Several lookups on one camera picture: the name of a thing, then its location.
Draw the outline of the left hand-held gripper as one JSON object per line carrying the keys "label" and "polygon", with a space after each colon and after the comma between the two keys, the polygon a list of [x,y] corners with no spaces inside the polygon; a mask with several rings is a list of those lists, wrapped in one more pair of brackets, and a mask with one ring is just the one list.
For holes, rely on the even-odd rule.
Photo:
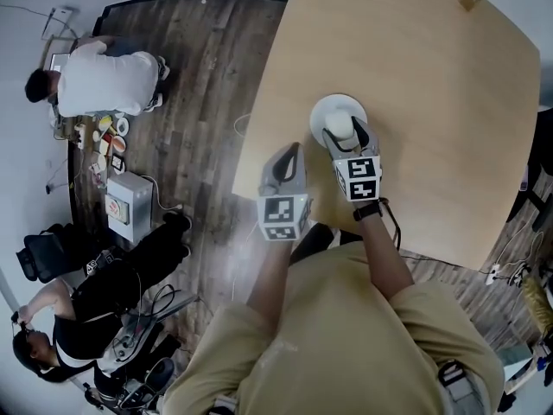
{"label": "left hand-held gripper", "polygon": [[257,222],[267,241],[300,239],[311,212],[303,146],[294,142],[264,165],[257,198]]}

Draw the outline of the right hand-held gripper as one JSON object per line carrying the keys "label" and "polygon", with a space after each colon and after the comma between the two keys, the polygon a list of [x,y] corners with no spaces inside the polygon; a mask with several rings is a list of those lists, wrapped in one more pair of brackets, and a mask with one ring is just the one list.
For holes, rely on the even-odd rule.
{"label": "right hand-held gripper", "polygon": [[321,136],[331,156],[338,185],[349,202],[376,201],[379,198],[382,167],[379,141],[367,122],[352,116],[359,151],[344,150],[335,136],[323,128]]}

